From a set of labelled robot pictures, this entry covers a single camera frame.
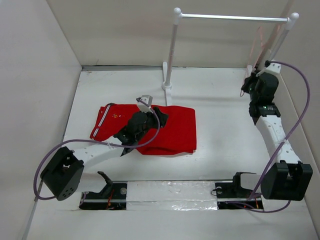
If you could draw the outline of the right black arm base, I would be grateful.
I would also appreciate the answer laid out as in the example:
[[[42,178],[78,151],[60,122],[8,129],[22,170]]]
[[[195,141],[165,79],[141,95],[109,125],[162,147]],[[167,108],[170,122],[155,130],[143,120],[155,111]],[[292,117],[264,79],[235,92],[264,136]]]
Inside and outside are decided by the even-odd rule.
[[[214,183],[210,194],[216,197],[218,210],[264,210],[260,197],[247,200],[252,190],[241,186],[241,176],[246,172],[236,172],[232,180],[219,180]]]

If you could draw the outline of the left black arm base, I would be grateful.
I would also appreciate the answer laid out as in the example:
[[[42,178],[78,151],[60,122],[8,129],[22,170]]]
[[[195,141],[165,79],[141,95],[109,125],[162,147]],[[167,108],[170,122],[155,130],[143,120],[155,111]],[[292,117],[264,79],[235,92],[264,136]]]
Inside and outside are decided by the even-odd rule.
[[[103,171],[97,172],[105,181],[99,192],[82,193],[79,208],[81,210],[122,211],[127,209],[127,181],[112,181]]]

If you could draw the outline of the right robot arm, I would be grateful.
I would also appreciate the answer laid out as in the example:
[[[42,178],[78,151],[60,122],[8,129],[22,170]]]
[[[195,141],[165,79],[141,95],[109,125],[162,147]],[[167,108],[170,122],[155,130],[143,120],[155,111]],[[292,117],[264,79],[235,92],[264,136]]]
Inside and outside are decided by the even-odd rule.
[[[295,154],[289,142],[290,133],[283,129],[280,110],[273,102],[278,86],[275,75],[252,73],[241,87],[250,96],[249,115],[270,157],[260,177],[252,181],[254,188],[250,197],[261,194],[268,200],[301,201],[313,169]]]

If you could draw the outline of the pink wire hanger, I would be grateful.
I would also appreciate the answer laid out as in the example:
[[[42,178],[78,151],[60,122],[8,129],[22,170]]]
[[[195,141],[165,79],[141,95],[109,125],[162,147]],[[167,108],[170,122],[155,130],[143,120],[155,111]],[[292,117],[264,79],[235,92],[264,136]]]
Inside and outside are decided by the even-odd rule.
[[[256,65],[258,64],[258,60],[265,49],[268,40],[266,37],[266,31],[264,27],[261,25],[257,28],[253,41],[252,46],[250,49],[249,57],[247,60],[242,85],[245,83],[245,79],[251,76],[251,73],[255,71],[257,68]]]

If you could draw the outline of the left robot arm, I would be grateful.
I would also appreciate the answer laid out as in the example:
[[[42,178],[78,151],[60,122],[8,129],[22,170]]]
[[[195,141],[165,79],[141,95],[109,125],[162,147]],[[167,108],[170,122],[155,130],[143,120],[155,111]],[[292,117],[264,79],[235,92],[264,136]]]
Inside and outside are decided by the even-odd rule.
[[[120,131],[105,141],[86,140],[90,145],[70,150],[64,141],[53,147],[41,160],[33,179],[33,191],[37,199],[47,200],[38,193],[37,181],[41,179],[51,191],[52,198],[63,201],[75,192],[85,192],[82,181],[83,172],[106,160],[122,157],[132,150],[144,147],[142,138],[151,130],[163,128],[169,116],[158,107],[148,107],[146,112],[138,111],[132,115]]]

